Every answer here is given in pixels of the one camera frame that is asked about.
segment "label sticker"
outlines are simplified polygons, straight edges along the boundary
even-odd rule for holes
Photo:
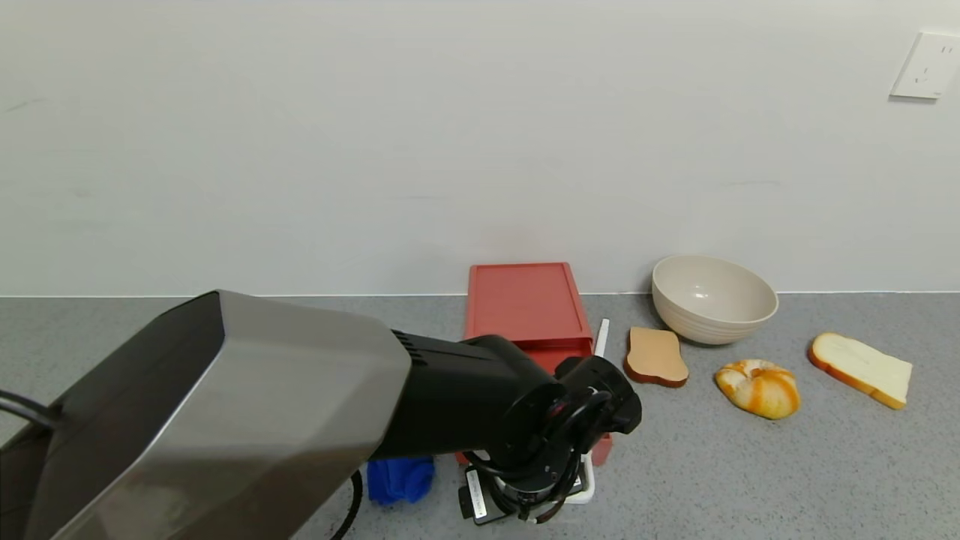
[[[487,504],[483,501],[480,476],[475,469],[467,471],[467,486],[470,488],[470,499],[473,501],[473,517],[476,519],[487,517]]]

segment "speckled countertop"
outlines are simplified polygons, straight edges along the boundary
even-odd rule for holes
[[[729,347],[683,344],[680,389],[636,385],[643,422],[619,435],[597,469],[597,493],[548,525],[462,520],[461,479],[438,459],[421,503],[365,500],[348,539],[403,538],[960,538],[960,295],[785,295],[780,312]],[[465,299],[306,298],[290,302],[374,315],[447,339],[463,331]],[[169,299],[0,299],[0,386],[42,401],[167,307]],[[648,297],[587,296],[590,323],[611,319],[608,358],[626,354],[630,326],[655,326]],[[804,357],[809,339],[838,331],[914,363],[907,406],[889,409]],[[712,374],[745,357],[794,371],[803,408],[770,422],[732,406]],[[0,415],[0,440],[19,424]],[[327,538],[346,513],[341,489],[298,539]]]

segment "toast slice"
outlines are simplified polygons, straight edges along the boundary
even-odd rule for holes
[[[630,329],[630,352],[623,361],[627,376],[637,382],[652,382],[679,388],[690,372],[680,357],[680,340],[672,331]]]
[[[891,408],[906,405],[913,364],[839,333],[821,333],[806,353],[813,365]]]

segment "white wall socket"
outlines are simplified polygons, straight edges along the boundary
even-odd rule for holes
[[[960,66],[960,36],[920,33],[890,95],[939,99]]]

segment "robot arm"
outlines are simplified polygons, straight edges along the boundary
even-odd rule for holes
[[[606,360],[215,291],[160,315],[0,449],[3,538],[279,538],[368,459],[486,450],[524,514],[640,403]]]

